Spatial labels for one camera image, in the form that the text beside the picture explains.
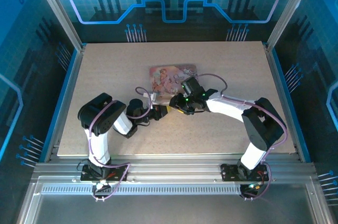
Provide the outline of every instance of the blue printed graphic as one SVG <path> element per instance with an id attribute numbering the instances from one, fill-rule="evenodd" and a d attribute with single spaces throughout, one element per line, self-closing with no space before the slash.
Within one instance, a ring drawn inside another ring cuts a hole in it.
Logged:
<path id="1" fill-rule="evenodd" d="M 3 80 L 10 88 L 12 88 L 16 92 L 17 99 L 19 101 L 19 107 L 16 110 L 16 113 L 15 113 L 15 116 L 14 116 L 13 121 L 11 123 L 11 126 L 10 126 L 10 128 L 9 128 L 9 130 L 7 132 L 6 137 L 5 137 L 5 141 L 4 141 L 4 143 L 3 143 L 3 145 L 2 145 L 2 147 L 0 149 L 0 161 L 1 161 L 1 159 L 4 156 L 4 153 L 6 151 L 7 145 L 10 142 L 10 139 L 11 139 L 14 127 L 15 127 L 15 125 L 17 123 L 17 120 L 19 119 L 21 110 L 23 108 L 23 100 L 22 100 L 22 94 L 21 94 L 20 88 L 17 85 L 13 84 L 10 80 L 8 80 L 2 74 L 0 74 L 0 79 Z"/>
<path id="2" fill-rule="evenodd" d="M 229 23 L 258 23 L 258 24 L 264 24 L 270 21 L 271 17 L 273 16 L 273 13 L 275 12 L 275 9 L 277 7 L 277 4 L 279 0 L 275 0 L 272 8 L 265 20 L 233 20 L 228 13 L 226 13 L 221 6 L 218 3 L 210 3 L 208 0 L 184 0 L 183 3 L 183 16 L 179 20 L 169 20 L 166 16 L 166 6 L 164 0 L 140 0 L 140 3 L 138 4 L 132 4 L 128 9 L 126 9 L 122 15 L 115 21 L 85 21 L 80 15 L 80 12 L 78 8 L 75 5 L 74 0 L 69 0 L 72 9 L 74 10 L 76 17 L 78 21 L 85 25 L 96 25 L 96 24 L 119 24 L 133 9 L 135 8 L 146 8 L 147 2 L 159 2 L 161 4 L 161 11 L 162 11 L 162 20 L 165 23 L 184 23 L 187 20 L 187 12 L 188 12 L 188 3 L 189 2 L 202 2 L 203 7 L 213 7 L 216 9 Z"/>

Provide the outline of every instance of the wire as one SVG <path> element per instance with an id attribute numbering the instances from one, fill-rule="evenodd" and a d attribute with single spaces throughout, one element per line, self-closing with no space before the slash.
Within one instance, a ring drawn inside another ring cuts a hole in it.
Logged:
<path id="1" fill-rule="evenodd" d="M 268 116 L 270 116 L 274 121 L 276 121 L 276 122 L 281 126 L 281 128 L 283 129 L 283 132 L 284 132 L 284 138 L 283 138 L 280 142 L 278 142 L 278 143 L 272 145 L 272 146 L 269 148 L 269 150 L 266 152 L 266 154 L 263 156 L 263 158 L 262 158 L 262 160 L 261 160 L 262 162 L 265 161 L 266 157 L 269 155 L 269 153 L 271 152 L 271 150 L 275 149 L 276 146 L 280 146 L 281 144 L 283 144 L 283 143 L 285 143 L 285 142 L 287 141 L 287 139 L 288 139 L 288 133 L 287 133 L 286 126 L 285 126 L 285 125 L 283 124 L 283 122 L 280 121 L 275 115 L 273 115 L 272 113 L 270 113 L 270 112 L 267 111 L 266 109 L 264 109 L 264 108 L 262 108 L 262 107 L 260 107 L 260 106 L 258 106 L 258 105 L 256 105 L 256 104 L 250 103 L 250 102 L 245 101 L 245 100 L 233 99 L 233 98 L 224 96 L 224 95 L 223 95 L 223 92 L 228 88 L 228 84 L 227 84 L 227 82 L 226 82 L 222 77 L 220 77 L 220 76 L 218 76 L 218 75 L 216 75 L 216 74 L 213 74 L 213 73 L 203 73 L 203 74 L 198 75 L 197 78 L 198 78 L 199 76 L 207 76 L 207 75 L 208 75 L 208 76 L 214 76 L 214 77 L 216 77 L 216 78 L 219 78 L 221 81 L 224 82 L 224 84 L 225 84 L 226 87 L 225 87 L 224 89 L 222 89 L 222 91 L 221 91 L 221 96 L 222 96 L 223 99 L 225 99 L 225 100 L 227 100 L 227 101 L 230 101 L 230 102 L 237 103 L 237 104 L 241 104 L 241 105 L 242 105 L 242 104 L 246 104 L 246 105 L 249 105 L 249 106 L 251 106 L 251 107 L 255 107 L 255 108 L 257 108 L 257 109 L 263 111 L 263 112 L 264 112 L 265 114 L 267 114 Z"/>
<path id="2" fill-rule="evenodd" d="M 82 162 L 84 162 L 84 161 L 87 161 L 87 160 L 89 160 L 88 158 L 86 158 L 86 159 L 82 159 L 82 160 L 80 160 L 80 162 L 78 163 L 78 165 L 76 166 L 76 170 L 77 171 L 81 171 L 81 170 L 79 170 L 79 166 L 80 166 L 80 164 L 82 163 Z"/>
<path id="3" fill-rule="evenodd" d="M 247 197 L 245 197 L 244 195 L 241 195 L 241 197 L 244 198 L 245 200 L 247 200 L 247 199 L 255 200 L 255 199 L 261 198 L 261 197 L 268 191 L 268 189 L 269 189 L 269 187 L 270 187 L 271 179 L 272 179 L 271 167 L 270 167 L 270 165 L 269 165 L 268 163 L 266 163 L 266 162 L 263 162 L 262 164 L 266 165 L 267 168 L 268 168 L 268 172 L 269 172 L 269 173 L 268 173 L 268 174 L 269 174 L 269 182 L 268 182 L 268 184 L 266 185 L 265 189 L 261 192 L 260 195 L 257 195 L 257 196 L 255 195 L 254 197 L 251 196 L 251 198 L 247 198 Z"/>
<path id="4" fill-rule="evenodd" d="M 228 84 L 227 84 L 226 80 L 224 80 L 222 77 L 220 77 L 220 76 L 218 76 L 216 74 L 213 74 L 213 73 L 202 73 L 200 75 L 197 75 L 196 78 L 198 78 L 200 76 L 214 76 L 216 78 L 219 78 L 221 81 L 223 81 L 223 83 L 225 84 L 226 87 L 221 90 L 221 96 L 223 95 L 223 92 L 226 91 L 227 88 L 228 88 Z"/>
<path id="5" fill-rule="evenodd" d="M 112 195 L 114 195 L 114 193 L 117 191 L 118 187 L 120 186 L 122 180 L 125 178 L 129 168 L 130 168 L 130 162 L 127 162 L 127 163 L 123 163 L 123 164 L 119 164 L 119 165 L 106 165 L 106 164 L 103 164 L 101 162 L 99 162 L 99 160 L 95 157 L 94 153 L 93 153 L 93 149 L 91 147 L 91 131 L 92 131 L 92 128 L 93 128 L 93 125 L 94 123 L 97 121 L 97 119 L 111 106 L 113 105 L 114 103 L 116 103 L 116 100 L 112 100 L 110 103 L 108 103 L 97 115 L 96 117 L 93 119 L 93 121 L 91 122 L 90 126 L 89 126 L 89 137 L 88 137 L 88 146 L 89 146 L 89 151 L 90 153 L 93 155 L 93 158 L 94 160 L 100 164 L 101 166 L 103 167 L 109 167 L 109 168 L 113 168 L 113 169 L 116 169 L 118 167 L 123 167 L 123 166 L 127 166 L 127 168 L 125 169 L 125 171 L 123 172 L 123 175 L 121 176 L 121 179 L 118 181 L 118 183 L 116 184 L 115 188 L 112 189 L 112 193 L 106 197 L 102 197 L 102 198 L 98 198 L 95 196 L 95 194 L 93 193 L 92 194 L 92 197 L 95 198 L 97 201 L 98 200 L 101 200 L 101 201 L 104 201 L 106 199 L 109 199 Z"/>
<path id="6" fill-rule="evenodd" d="M 143 117 L 145 117 L 145 116 L 150 112 L 150 110 L 152 109 L 152 97 L 150 96 L 149 92 L 148 92 L 145 88 L 142 88 L 142 87 L 136 87 L 136 88 L 135 88 L 135 91 L 136 91 L 139 95 L 141 95 L 141 96 L 142 96 L 142 94 L 141 94 L 139 91 L 137 91 L 137 89 L 143 89 L 143 90 L 147 93 L 147 95 L 148 95 L 148 97 L 149 97 L 149 102 L 148 102 L 149 108 L 148 108 L 148 110 L 147 110 L 144 114 L 142 114 L 142 115 L 140 115 L 140 116 L 138 116 L 138 117 L 133 117 L 133 116 L 128 116 L 128 115 L 127 115 L 127 117 L 128 117 L 128 118 L 131 118 L 131 119 L 140 119 L 140 118 L 143 118 Z"/>
<path id="7" fill-rule="evenodd" d="M 264 185 L 264 174 L 262 171 L 257 171 L 257 173 L 260 175 L 260 177 L 262 178 L 262 185 Z"/>
<path id="8" fill-rule="evenodd" d="M 150 125 L 150 121 L 148 121 L 148 124 L 138 124 L 138 125 L 141 125 L 141 126 L 145 126 L 145 127 L 147 127 L 147 126 L 149 126 L 149 125 Z"/>

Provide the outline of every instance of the metal extrusion bar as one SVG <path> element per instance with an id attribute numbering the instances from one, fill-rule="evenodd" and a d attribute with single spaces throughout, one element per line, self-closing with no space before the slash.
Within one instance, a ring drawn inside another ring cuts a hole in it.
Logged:
<path id="1" fill-rule="evenodd" d="M 294 140 L 295 145 L 297 146 L 299 157 L 303 162 L 310 162 L 311 159 L 305 144 L 305 139 L 297 120 L 291 97 L 287 90 L 285 79 L 282 78 L 283 72 L 281 71 L 277 54 L 275 53 L 275 50 L 266 50 L 266 56 L 271 69 L 271 74 L 275 82 L 280 103 L 285 114 L 288 130 L 292 135 L 292 139 Z"/>
<path id="2" fill-rule="evenodd" d="M 80 65 L 82 61 L 82 52 L 73 54 L 69 68 L 61 89 L 60 97 L 55 108 L 55 112 L 51 121 L 51 126 L 46 136 L 46 144 L 44 144 L 40 162 L 48 162 L 50 159 L 53 145 L 57 139 L 61 138 L 62 131 L 65 124 L 65 118 L 70 106 L 71 98 L 73 95 L 76 79 L 80 71 Z"/>
<path id="3" fill-rule="evenodd" d="M 298 8 L 301 0 L 289 0 L 286 4 L 276 26 L 274 27 L 269 39 L 268 39 L 268 51 L 271 51 L 276 45 L 278 39 L 283 33 L 285 27 L 293 16 L 294 12 Z"/>
<path id="4" fill-rule="evenodd" d="M 220 164 L 236 163 L 240 154 L 210 155 L 131 155 L 112 156 L 114 163 L 131 162 L 128 179 L 121 184 L 121 195 L 141 194 L 238 194 L 240 182 L 222 182 Z M 271 154 L 273 184 L 307 184 L 315 204 L 322 202 L 320 194 L 312 193 L 316 177 L 312 163 L 299 162 L 297 154 Z M 91 183 L 80 182 L 76 170 L 79 160 L 59 159 L 53 163 L 38 163 L 22 206 L 18 223 L 32 223 L 42 194 L 91 194 Z M 314 205 L 317 216 L 325 216 L 324 208 Z"/>
<path id="5" fill-rule="evenodd" d="M 66 32 L 68 38 L 72 42 L 74 48 L 78 51 L 82 50 L 82 42 L 72 25 L 67 13 L 65 12 L 61 2 L 59 0 L 47 0 L 48 4 L 52 8 L 54 14 L 58 18 L 59 22 L 61 23 L 62 28 Z"/>
<path id="6" fill-rule="evenodd" d="M 306 188 L 317 223 L 336 223 L 330 213 L 319 181 L 311 178 L 311 182 L 306 184 Z"/>

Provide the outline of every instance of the beige table surface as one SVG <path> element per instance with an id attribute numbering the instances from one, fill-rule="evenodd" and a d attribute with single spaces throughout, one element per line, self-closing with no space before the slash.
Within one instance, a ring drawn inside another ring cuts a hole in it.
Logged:
<path id="1" fill-rule="evenodd" d="M 268 98 L 285 121 L 277 90 L 261 42 L 172 42 L 88 44 L 73 93 L 58 156 L 88 156 L 88 142 L 77 119 L 79 109 L 102 92 L 125 104 L 137 86 L 151 90 L 149 68 L 164 64 L 194 63 L 198 73 L 225 78 L 226 95 L 257 100 Z M 204 76 L 205 89 L 221 90 L 223 83 Z M 249 140 L 244 124 L 228 116 L 202 113 L 193 116 L 171 111 L 150 126 L 139 126 L 126 139 L 108 133 L 110 154 L 244 153 Z M 274 152 L 294 152 L 292 139 Z"/>

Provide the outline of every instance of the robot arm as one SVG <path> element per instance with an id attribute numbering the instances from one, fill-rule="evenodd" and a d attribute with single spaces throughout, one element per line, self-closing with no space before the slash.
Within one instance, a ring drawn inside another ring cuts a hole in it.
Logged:
<path id="1" fill-rule="evenodd" d="M 199 109 L 221 113 L 244 123 L 250 144 L 238 161 L 237 166 L 240 177 L 247 179 L 272 144 L 281 137 L 283 129 L 267 114 L 247 105 L 247 102 L 244 100 L 222 97 L 214 89 L 205 91 L 193 77 L 183 81 L 182 87 L 185 90 L 186 96 L 178 94 L 170 102 L 170 106 L 182 113 L 192 115 L 195 113 L 195 109 Z M 268 110 L 281 121 L 280 116 L 267 99 L 260 98 L 257 101 L 248 102 Z"/>
<path id="2" fill-rule="evenodd" d="M 116 100 L 107 108 L 106 106 L 111 102 L 112 97 L 102 93 L 83 105 L 78 112 L 78 119 L 81 121 L 81 126 L 84 128 L 88 141 L 90 141 L 88 165 L 91 170 L 96 172 L 97 176 L 102 178 L 105 178 L 111 170 L 105 167 L 111 161 L 108 152 L 108 131 L 111 127 L 124 137 L 130 138 L 137 131 L 137 125 L 147 123 L 151 119 L 159 120 L 167 114 L 166 106 L 153 105 L 146 116 L 142 116 L 146 113 L 146 110 L 139 99 L 131 100 L 128 107 Z M 92 125 L 90 135 L 89 128 L 92 121 L 105 107 L 105 112 Z M 128 118 L 127 116 L 138 117 L 138 119 Z"/>

